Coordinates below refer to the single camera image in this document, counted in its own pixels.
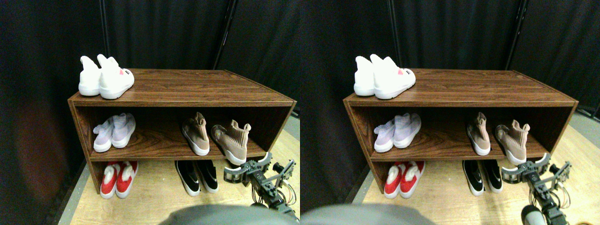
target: tan sneaker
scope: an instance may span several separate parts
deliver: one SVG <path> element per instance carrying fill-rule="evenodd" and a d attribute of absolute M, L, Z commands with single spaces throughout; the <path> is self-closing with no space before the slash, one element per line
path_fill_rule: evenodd
<path fill-rule="evenodd" d="M 527 134 L 529 133 L 529 124 L 525 124 L 523 128 L 519 126 L 519 122 L 512 121 L 511 127 L 504 125 L 496 127 L 496 139 L 506 151 L 506 157 L 514 165 L 525 163 L 527 160 Z"/>
<path fill-rule="evenodd" d="M 206 120 L 202 113 L 197 112 L 195 118 L 186 120 L 181 125 L 181 132 L 196 155 L 208 154 L 210 145 L 206 133 Z"/>
<path fill-rule="evenodd" d="M 250 133 L 250 124 L 246 124 L 244 129 L 240 129 L 238 123 L 231 120 L 231 124 L 225 129 L 221 125 L 212 127 L 212 138 L 217 142 L 227 159 L 235 164 L 241 165 L 246 162 L 246 153 L 248 152 L 248 133 Z"/>
<path fill-rule="evenodd" d="M 490 137 L 485 129 L 486 120 L 485 115 L 480 112 L 477 118 L 467 124 L 467 135 L 478 155 L 490 153 Z"/>

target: shoe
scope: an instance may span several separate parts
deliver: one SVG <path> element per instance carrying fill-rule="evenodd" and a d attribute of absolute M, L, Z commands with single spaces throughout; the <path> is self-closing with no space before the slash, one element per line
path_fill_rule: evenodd
<path fill-rule="evenodd" d="M 396 162 L 392 167 L 389 168 L 388 171 L 388 179 L 385 182 L 383 195 L 386 198 L 393 199 L 398 196 L 400 192 L 400 178 L 402 174 L 404 174 L 404 170 L 406 166 L 400 168 L 398 165 L 403 164 L 402 162 Z"/>
<path fill-rule="evenodd" d="M 386 124 L 379 125 L 375 128 L 374 132 L 377 134 L 377 140 L 375 140 L 375 151 L 387 152 L 394 146 L 394 120 L 388 121 Z"/>
<path fill-rule="evenodd" d="M 250 124 L 246 124 L 244 129 L 240 129 L 238 123 L 231 120 L 231 124 L 227 129 L 221 125 L 212 127 L 211 136 L 223 148 L 227 159 L 234 165 L 239 166 L 246 162 L 250 129 Z"/>
<path fill-rule="evenodd" d="M 113 57 L 106 58 L 98 55 L 98 62 L 102 69 L 100 76 L 100 96 L 106 99 L 119 98 L 125 91 L 133 86 L 133 73 L 122 69 Z"/>
<path fill-rule="evenodd" d="M 100 69 L 89 57 L 81 56 L 83 71 L 79 74 L 79 93 L 84 96 L 100 94 Z"/>
<path fill-rule="evenodd" d="M 113 116 L 115 129 L 112 134 L 112 145 L 115 148 L 124 148 L 129 143 L 129 138 L 136 130 L 136 119 L 131 113 L 121 113 L 118 116 Z"/>
<path fill-rule="evenodd" d="M 111 116 L 103 124 L 94 127 L 94 134 L 97 134 L 94 140 L 94 150 L 97 152 L 106 152 L 112 146 L 112 133 L 115 129 L 113 117 Z"/>
<path fill-rule="evenodd" d="M 219 190 L 219 184 L 217 182 L 217 168 L 212 164 L 212 160 L 198 160 L 196 165 L 202 176 L 204 188 L 210 193 L 216 193 Z"/>
<path fill-rule="evenodd" d="M 502 191 L 502 177 L 500 175 L 500 167 L 496 160 L 482 160 L 483 168 L 485 171 L 485 177 L 488 178 L 488 184 L 490 189 L 494 193 L 500 193 Z"/>
<path fill-rule="evenodd" d="M 125 161 L 121 165 L 123 170 L 116 180 L 116 195 L 122 199 L 126 198 L 133 186 L 133 179 L 137 174 L 137 161 Z"/>
<path fill-rule="evenodd" d="M 181 125 L 181 133 L 190 144 L 190 147 L 196 155 L 207 155 L 210 151 L 208 143 L 208 134 L 206 133 L 206 120 L 201 113 L 197 112 L 196 117 L 188 119 Z"/>
<path fill-rule="evenodd" d="M 394 146 L 406 148 L 421 130 L 421 117 L 416 113 L 406 113 L 403 116 L 397 115 L 394 120 Z"/>
<path fill-rule="evenodd" d="M 181 182 L 184 184 L 185 191 L 190 196 L 197 196 L 200 194 L 200 179 L 198 179 L 198 173 L 194 167 L 193 161 L 175 161 L 175 168 L 181 178 Z"/>
<path fill-rule="evenodd" d="M 469 188 L 474 196 L 480 196 L 484 192 L 484 183 L 481 180 L 481 173 L 479 172 L 479 166 L 475 160 L 464 160 L 463 171 L 467 176 L 467 182 Z"/>
<path fill-rule="evenodd" d="M 502 145 L 506 152 L 506 157 L 513 165 L 525 163 L 527 160 L 527 134 L 529 133 L 529 124 L 525 124 L 520 128 L 519 122 L 512 121 L 511 127 L 504 125 L 496 127 L 496 139 Z"/>
<path fill-rule="evenodd" d="M 467 124 L 467 135 L 478 155 L 487 155 L 491 149 L 490 137 L 485 129 L 486 120 L 484 114 L 480 112 L 477 118 Z"/>
<path fill-rule="evenodd" d="M 390 57 L 381 60 L 379 56 L 372 54 L 371 62 L 373 62 L 375 97 L 395 98 L 415 84 L 416 77 L 413 71 L 399 68 Z"/>
<path fill-rule="evenodd" d="M 419 180 L 425 170 L 425 161 L 410 161 L 408 163 L 398 165 L 400 169 L 407 167 L 404 170 L 404 175 L 400 179 L 400 196 L 408 199 L 416 190 L 416 185 L 419 184 Z"/>
<path fill-rule="evenodd" d="M 119 162 L 109 162 L 104 168 L 104 178 L 102 184 L 100 184 L 100 196 L 109 199 L 115 195 L 116 180 L 121 171 L 121 164 Z"/>
<path fill-rule="evenodd" d="M 358 96 L 371 96 L 374 94 L 373 64 L 362 56 L 356 57 L 354 73 L 354 93 Z"/>

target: red sneaker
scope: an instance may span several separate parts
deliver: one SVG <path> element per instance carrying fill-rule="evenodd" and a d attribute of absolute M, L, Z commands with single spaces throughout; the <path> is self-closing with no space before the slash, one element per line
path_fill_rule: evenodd
<path fill-rule="evenodd" d="M 116 180 L 121 171 L 119 162 L 109 162 L 104 169 L 104 178 L 100 185 L 100 196 L 105 199 L 111 198 L 115 194 Z"/>
<path fill-rule="evenodd" d="M 124 199 L 129 195 L 131 186 L 133 186 L 133 179 L 137 174 L 137 161 L 125 161 L 122 167 L 119 179 L 116 180 L 116 195 Z"/>
<path fill-rule="evenodd" d="M 400 168 L 408 167 L 404 169 L 404 175 L 400 179 L 400 196 L 408 199 L 415 192 L 416 185 L 419 183 L 423 170 L 425 170 L 425 161 L 411 161 L 399 165 Z"/>
<path fill-rule="evenodd" d="M 389 168 L 388 180 L 385 183 L 385 189 L 383 195 L 389 199 L 393 199 L 398 195 L 400 191 L 400 178 L 404 174 L 406 166 L 399 167 L 405 163 L 396 162 L 392 167 Z"/>

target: light wooden floor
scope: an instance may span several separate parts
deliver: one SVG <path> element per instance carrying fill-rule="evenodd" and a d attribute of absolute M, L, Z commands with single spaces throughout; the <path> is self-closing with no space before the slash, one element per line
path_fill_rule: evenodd
<path fill-rule="evenodd" d="M 275 162 L 285 165 L 289 159 L 296 161 L 289 181 L 298 198 L 296 204 L 291 207 L 296 211 L 296 216 L 300 217 L 300 141 L 283 130 L 271 152 L 273 159 L 267 176 L 276 175 L 272 171 Z M 126 199 L 120 199 L 116 195 L 108 200 L 103 199 L 96 194 L 94 184 L 89 178 L 71 223 L 157 224 L 165 220 L 171 212 L 188 206 L 252 204 L 251 187 L 224 182 L 223 167 L 227 165 L 226 161 L 218 160 L 214 163 L 219 178 L 219 191 L 210 194 L 201 186 L 202 192 L 196 197 L 191 197 L 185 192 L 173 161 L 141 161 L 139 174 Z"/>
<path fill-rule="evenodd" d="M 562 210 L 567 221 L 600 224 L 600 149 L 569 126 L 550 163 L 561 167 L 565 161 L 572 164 L 570 178 L 565 182 L 572 205 Z M 507 160 L 500 160 L 499 165 L 511 168 Z M 410 199 L 387 199 L 373 182 L 363 203 L 409 206 L 436 224 L 521 224 L 521 210 L 529 204 L 527 184 L 504 183 L 499 194 L 489 191 L 487 182 L 485 185 L 488 191 L 475 197 L 460 161 L 428 161 Z M 562 191 L 556 193 L 562 198 Z"/>

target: wooden shoe rack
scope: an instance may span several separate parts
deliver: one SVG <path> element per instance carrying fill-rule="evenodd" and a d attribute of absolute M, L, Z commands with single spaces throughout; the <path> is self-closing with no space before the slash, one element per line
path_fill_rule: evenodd
<path fill-rule="evenodd" d="M 578 101 L 516 71 L 413 69 L 415 85 L 390 100 L 352 94 L 344 105 L 380 191 L 395 161 L 501 159 L 505 154 L 494 135 L 499 124 L 513 119 L 529 124 L 527 157 L 552 153 Z M 395 115 L 417 113 L 420 132 L 410 146 L 378 153 L 375 127 Z M 466 122 L 483 112 L 492 150 L 475 153 Z"/>
<path fill-rule="evenodd" d="M 210 137 L 210 152 L 194 154 L 183 137 L 181 122 L 200 112 L 206 129 L 226 127 L 234 119 L 252 126 L 247 157 L 262 157 L 273 147 L 296 101 L 240 75 L 223 70 L 131 69 L 134 85 L 115 100 L 75 93 L 68 99 L 89 171 L 100 193 L 108 161 L 217 160 L 222 149 Z M 94 151 L 92 131 L 108 117 L 122 112 L 136 119 L 129 144 L 106 152 Z"/>

